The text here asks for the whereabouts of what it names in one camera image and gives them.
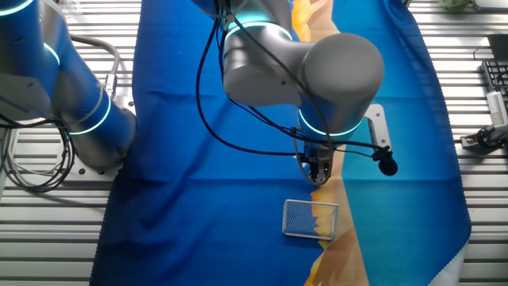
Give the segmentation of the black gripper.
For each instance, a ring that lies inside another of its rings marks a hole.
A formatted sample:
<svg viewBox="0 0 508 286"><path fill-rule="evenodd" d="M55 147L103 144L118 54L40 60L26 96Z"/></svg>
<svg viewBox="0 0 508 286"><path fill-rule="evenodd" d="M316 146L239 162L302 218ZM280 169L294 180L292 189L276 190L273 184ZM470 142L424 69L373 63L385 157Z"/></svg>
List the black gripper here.
<svg viewBox="0 0 508 286"><path fill-rule="evenodd" d="M334 145L327 141L305 141L303 151L298 155L300 164L309 164L309 178L328 180L331 176L330 163L333 162Z"/></svg>

